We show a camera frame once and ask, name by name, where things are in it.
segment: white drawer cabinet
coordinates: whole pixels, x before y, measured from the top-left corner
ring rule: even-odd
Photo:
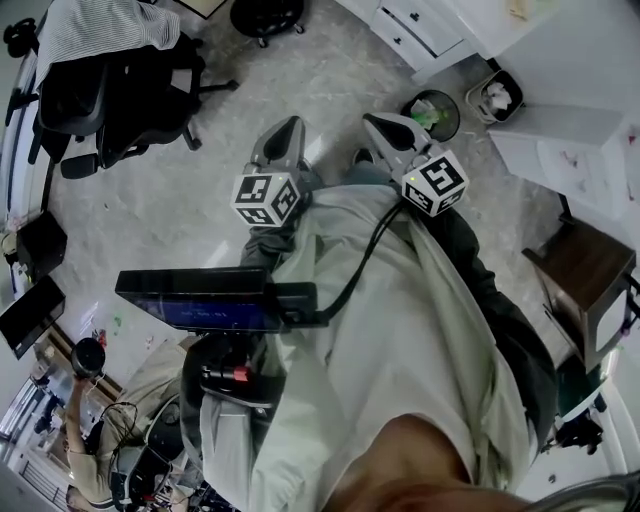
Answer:
[[[413,32],[434,57],[462,41],[460,34],[425,0],[382,0],[381,7]]]
[[[536,0],[530,19],[523,21],[509,14],[506,0],[336,1],[405,59],[417,71],[413,80],[419,84],[474,53],[485,59],[497,57],[549,19],[562,3]]]
[[[371,30],[393,48],[416,71],[434,60],[429,51],[384,9],[378,9]]]

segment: black cable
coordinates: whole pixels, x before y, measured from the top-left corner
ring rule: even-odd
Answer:
[[[118,441],[118,444],[116,445],[116,447],[113,450],[113,453],[111,454],[111,460],[109,461],[109,471],[108,474],[111,475],[111,471],[113,470],[113,464],[114,461],[116,460],[118,453],[120,452],[120,449],[122,448],[122,446],[124,445],[125,442],[127,442],[129,440],[129,437],[131,436],[131,434],[133,434],[133,429],[136,426],[136,421],[138,420],[138,407],[136,406],[136,404],[132,404],[131,402],[116,402],[114,404],[108,405],[104,411],[102,411],[102,414],[100,415],[100,420],[102,420],[105,416],[105,414],[107,413],[107,411],[109,411],[109,409],[111,408],[115,408],[115,407],[133,407],[135,412],[133,414],[133,421],[131,422],[131,425],[129,426],[129,428],[126,428],[126,421],[125,423],[125,429],[124,429],[124,435],[122,435],[123,430],[120,429],[120,427],[118,425],[115,424],[111,424],[110,426],[117,429],[118,433],[122,435],[122,437],[120,438],[120,441]],[[126,415],[125,413],[123,413],[122,411],[120,411],[120,415],[125,418]]]
[[[162,458],[162,460],[165,460],[165,458],[162,457],[160,454],[158,454],[155,450],[152,450],[149,447],[149,445],[147,445],[147,449],[151,450],[154,454],[158,455],[160,458]],[[167,476],[160,481],[160,483],[156,486],[156,488],[151,493],[151,496],[153,498],[155,498],[158,495],[158,493],[160,492],[160,489],[166,487],[167,480],[169,479],[169,475],[173,471],[173,464],[171,464],[171,462],[168,462],[168,461],[166,461],[166,462],[169,464],[169,473],[167,473]]]
[[[173,506],[174,505],[180,505],[180,503],[184,503],[189,498],[191,498],[191,496],[185,496],[180,501],[176,501],[175,503],[173,501],[171,501],[171,498],[169,498],[169,510],[173,511]]]
[[[373,254],[373,250],[375,249],[376,245],[382,238],[382,235],[384,234],[386,229],[389,227],[393,219],[395,219],[396,216],[405,207],[405,204],[406,203],[404,201],[399,201],[398,203],[393,205],[393,207],[387,213],[385,213],[382,219],[380,219],[380,222],[378,223],[376,228],[373,230],[373,233],[371,234],[369,244],[367,245],[367,248],[364,251],[364,256],[362,257],[362,261],[360,262],[358,269],[355,271],[351,279],[349,279],[349,282],[344,287],[342,292],[340,292],[340,295],[338,295],[336,300],[333,301],[333,304],[331,304],[324,311],[320,312],[324,320],[326,320],[327,322],[331,320],[334,316],[338,314],[338,312],[347,303],[347,301],[351,297],[351,294],[353,293],[353,290],[355,290],[356,285],[358,284],[358,281],[360,280],[360,276],[362,275],[362,271],[364,270],[364,267],[367,264],[367,261],[369,261],[371,254]]]
[[[0,241],[0,249],[2,249],[2,254],[3,254],[4,256],[9,256],[9,254],[7,254],[6,252],[4,252],[4,241],[5,241],[7,238],[9,238],[11,235],[14,235],[14,234],[15,234],[15,233],[7,233],[6,235],[4,235],[4,236],[2,237],[2,241]]]

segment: wall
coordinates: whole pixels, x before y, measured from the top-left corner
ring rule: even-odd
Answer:
[[[18,361],[0,335],[0,419],[29,378],[29,372],[35,360],[33,349],[30,349]]]
[[[528,103],[617,110],[640,126],[640,0],[565,1],[555,17],[498,62],[516,77]],[[627,172],[630,181],[640,182],[640,166]],[[572,202],[570,206],[576,217],[640,252],[637,202],[629,201],[616,220]],[[640,401],[634,391],[640,379],[640,325],[620,350],[615,381],[640,431]]]
[[[566,5],[498,58],[528,102],[640,113],[638,0]]]
[[[49,6],[48,0],[0,0],[0,32],[24,18],[39,21]],[[0,42],[0,113],[4,120],[11,90],[22,59],[14,59],[7,52],[7,45]],[[0,123],[0,139],[4,134],[4,122]]]

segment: trash can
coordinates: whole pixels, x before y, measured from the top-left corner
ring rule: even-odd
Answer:
[[[416,120],[438,142],[453,138],[460,128],[458,105],[441,91],[422,91],[402,107],[400,114]]]
[[[488,90],[492,84],[502,84],[504,90],[509,94],[511,103],[506,109],[491,107],[491,97]],[[522,106],[524,96],[522,89],[520,89],[513,77],[501,69],[469,90],[465,100],[483,123],[493,124],[504,123],[509,119]]]

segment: black box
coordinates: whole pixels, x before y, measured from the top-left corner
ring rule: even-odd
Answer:
[[[18,359],[64,312],[65,296],[48,276],[0,316],[0,332]]]
[[[18,261],[27,266],[34,283],[62,263],[66,248],[67,235],[51,212],[44,212],[18,231]]]

